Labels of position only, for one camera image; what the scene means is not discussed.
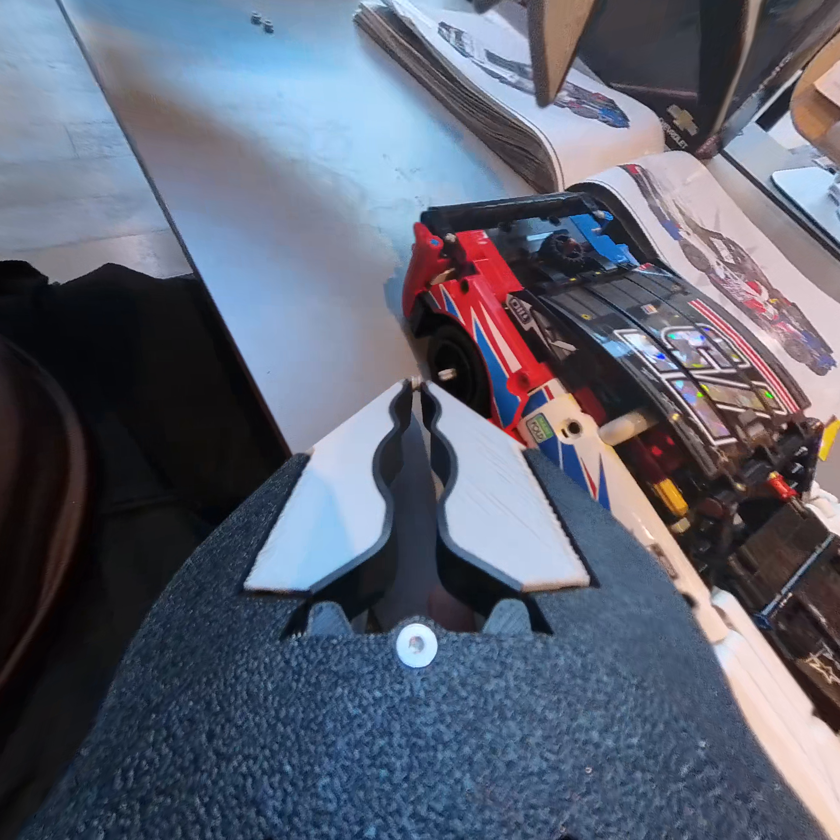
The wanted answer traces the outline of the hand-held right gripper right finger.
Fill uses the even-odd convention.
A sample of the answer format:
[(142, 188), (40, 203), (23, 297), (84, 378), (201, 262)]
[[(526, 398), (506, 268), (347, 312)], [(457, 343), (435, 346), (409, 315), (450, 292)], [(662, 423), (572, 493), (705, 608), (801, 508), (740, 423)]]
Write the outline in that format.
[(437, 573), (473, 612), (588, 587), (585, 563), (526, 459), (525, 447), (432, 382), (421, 385), (433, 472)]

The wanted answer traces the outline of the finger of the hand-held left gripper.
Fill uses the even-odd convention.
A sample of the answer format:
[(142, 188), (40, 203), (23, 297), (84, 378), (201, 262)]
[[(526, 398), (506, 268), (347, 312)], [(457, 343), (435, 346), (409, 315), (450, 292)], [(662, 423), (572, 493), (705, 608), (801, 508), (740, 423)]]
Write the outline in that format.
[(699, 1), (699, 134), (719, 134), (731, 119), (745, 123), (758, 113), (762, 82), (749, 84), (742, 97), (738, 89), (763, 7), (763, 1)]
[(547, 108), (557, 98), (601, 5), (601, 1), (527, 3), (534, 96), (539, 107)]

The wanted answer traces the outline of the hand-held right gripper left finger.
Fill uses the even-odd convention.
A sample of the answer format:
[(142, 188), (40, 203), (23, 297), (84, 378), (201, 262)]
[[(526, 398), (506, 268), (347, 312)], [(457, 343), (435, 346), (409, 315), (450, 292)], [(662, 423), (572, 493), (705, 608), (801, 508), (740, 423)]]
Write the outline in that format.
[(412, 385), (401, 380), (307, 452), (245, 577), (248, 593), (339, 604), (355, 618), (396, 577), (395, 502)]

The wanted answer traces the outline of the toy brick race car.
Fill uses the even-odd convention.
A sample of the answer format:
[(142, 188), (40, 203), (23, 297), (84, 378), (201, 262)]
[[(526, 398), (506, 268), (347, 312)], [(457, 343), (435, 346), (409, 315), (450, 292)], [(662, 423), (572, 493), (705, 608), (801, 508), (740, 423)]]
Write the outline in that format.
[(780, 362), (617, 202), (431, 207), (402, 308), (433, 381), (654, 555), (773, 761), (838, 796), (838, 499)]

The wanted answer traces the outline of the person's right hand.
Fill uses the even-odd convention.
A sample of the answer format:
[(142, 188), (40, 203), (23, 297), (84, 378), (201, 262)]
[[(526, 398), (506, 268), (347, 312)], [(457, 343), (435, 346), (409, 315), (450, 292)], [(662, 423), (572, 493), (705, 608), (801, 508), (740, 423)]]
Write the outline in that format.
[(452, 633), (472, 634), (478, 631), (475, 612), (447, 592), (440, 583), (429, 592), (427, 615), (434, 623)]

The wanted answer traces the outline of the toy race car box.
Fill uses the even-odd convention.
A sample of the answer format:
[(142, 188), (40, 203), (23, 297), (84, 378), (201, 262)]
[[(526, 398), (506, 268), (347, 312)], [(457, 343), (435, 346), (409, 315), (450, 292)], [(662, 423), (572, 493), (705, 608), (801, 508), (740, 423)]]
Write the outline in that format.
[[(759, 111), (838, 33), (838, 1), (763, 1), (738, 96), (761, 81)], [(669, 148), (716, 154), (754, 117), (699, 134), (699, 1), (603, 1), (578, 57), (608, 86), (652, 109)]]

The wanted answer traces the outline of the race car instruction booklet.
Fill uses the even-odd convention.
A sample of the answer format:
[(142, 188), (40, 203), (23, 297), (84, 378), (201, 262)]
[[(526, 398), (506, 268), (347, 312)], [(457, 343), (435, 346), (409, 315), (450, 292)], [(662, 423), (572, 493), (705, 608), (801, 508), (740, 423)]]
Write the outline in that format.
[(485, 14), (362, 2), (353, 21), (537, 193), (602, 186), (659, 257), (731, 312), (811, 402), (838, 419), (838, 268), (802, 273), (770, 227), (744, 213), (715, 168), (666, 148), (655, 112), (571, 69), (554, 104), (533, 93), (512, 2)]

